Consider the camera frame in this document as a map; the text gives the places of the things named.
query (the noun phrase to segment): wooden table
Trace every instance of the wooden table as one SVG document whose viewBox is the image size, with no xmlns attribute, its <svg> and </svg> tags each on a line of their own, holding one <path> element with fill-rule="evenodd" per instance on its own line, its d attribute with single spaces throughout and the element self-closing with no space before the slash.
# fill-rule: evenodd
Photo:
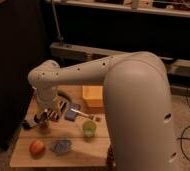
<svg viewBox="0 0 190 171">
<path fill-rule="evenodd" d="M 107 150 L 110 144 L 108 130 L 102 108 L 88 108 L 82 99 L 81 86 L 61 86 L 61 90 L 67 92 L 75 103 L 81 104 L 81 111 L 95 113 L 102 118 L 97 123 L 94 138 L 86 140 L 83 137 L 82 123 L 86 118 L 77 117 L 75 122 L 64 120 L 50 122 L 49 128 L 41 130 L 39 127 L 25 131 L 21 128 L 20 135 L 11 157 L 11 167 L 90 167 L 105 166 Z M 34 117 L 37 111 L 35 97 L 32 98 L 28 108 L 26 119 Z M 71 151 L 65 155 L 57 156 L 51 150 L 51 142 L 61 137 L 68 137 L 72 141 Z M 45 154 L 34 159 L 29 153 L 29 145 L 33 140 L 42 140 L 46 145 Z"/>
</svg>

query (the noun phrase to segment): floor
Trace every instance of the floor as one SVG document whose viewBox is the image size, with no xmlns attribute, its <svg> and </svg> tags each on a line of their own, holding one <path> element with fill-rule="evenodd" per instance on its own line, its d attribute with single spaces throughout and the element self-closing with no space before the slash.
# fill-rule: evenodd
<svg viewBox="0 0 190 171">
<path fill-rule="evenodd" d="M 186 97 L 179 96 L 179 95 L 172 95 L 172 104 L 173 104 L 173 114 L 174 114 L 174 122 L 175 122 L 175 132 L 177 138 L 181 136 L 182 131 L 184 128 L 190 125 L 190 109 L 186 102 Z M 17 140 L 19 130 L 17 130 L 17 133 L 15 134 L 13 141 L 11 143 L 11 146 L 8 151 L 4 152 L 0 150 L 0 171 L 33 171 L 33 170 L 58 170 L 58 171 L 106 171 L 106 168 L 76 168 L 76 169 L 68 169 L 68 168 L 62 168 L 62 169 L 12 169 L 9 167 L 9 160 L 12 154 L 12 150 L 14 147 L 14 144 Z M 190 129 L 186 131 L 186 134 L 184 135 L 184 138 L 190 138 Z M 183 140 L 183 149 L 190 158 L 190 141 Z M 177 147 L 178 147 L 178 157 L 180 161 L 180 171 L 190 171 L 190 162 L 186 160 L 186 158 L 183 156 L 181 150 L 180 150 L 180 142 L 177 140 Z"/>
</svg>

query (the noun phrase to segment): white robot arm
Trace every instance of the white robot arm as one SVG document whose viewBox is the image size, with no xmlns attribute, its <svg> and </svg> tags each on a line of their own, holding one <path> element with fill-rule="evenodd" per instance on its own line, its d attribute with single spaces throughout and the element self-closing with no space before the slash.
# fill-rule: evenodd
<svg viewBox="0 0 190 171">
<path fill-rule="evenodd" d="M 48 60 L 28 75 L 41 108 L 55 108 L 57 86 L 103 85 L 118 171 L 178 171 L 170 88 L 161 60 L 125 53 L 60 68 Z"/>
</svg>

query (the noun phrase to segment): green cup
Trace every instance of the green cup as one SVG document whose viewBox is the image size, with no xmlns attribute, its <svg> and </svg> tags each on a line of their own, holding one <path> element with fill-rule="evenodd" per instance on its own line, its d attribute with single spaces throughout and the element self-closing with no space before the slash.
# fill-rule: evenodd
<svg viewBox="0 0 190 171">
<path fill-rule="evenodd" d="M 96 131 L 95 122 L 89 120 L 83 123 L 83 132 L 86 138 L 93 137 L 95 134 L 95 131 Z"/>
</svg>

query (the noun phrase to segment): red apple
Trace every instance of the red apple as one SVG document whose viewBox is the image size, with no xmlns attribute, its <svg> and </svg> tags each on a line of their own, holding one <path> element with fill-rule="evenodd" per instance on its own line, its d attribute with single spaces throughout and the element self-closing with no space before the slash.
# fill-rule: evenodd
<svg viewBox="0 0 190 171">
<path fill-rule="evenodd" d="M 33 157 L 40 157 L 45 151 L 45 145 L 42 141 L 35 140 L 30 144 L 29 151 Z"/>
</svg>

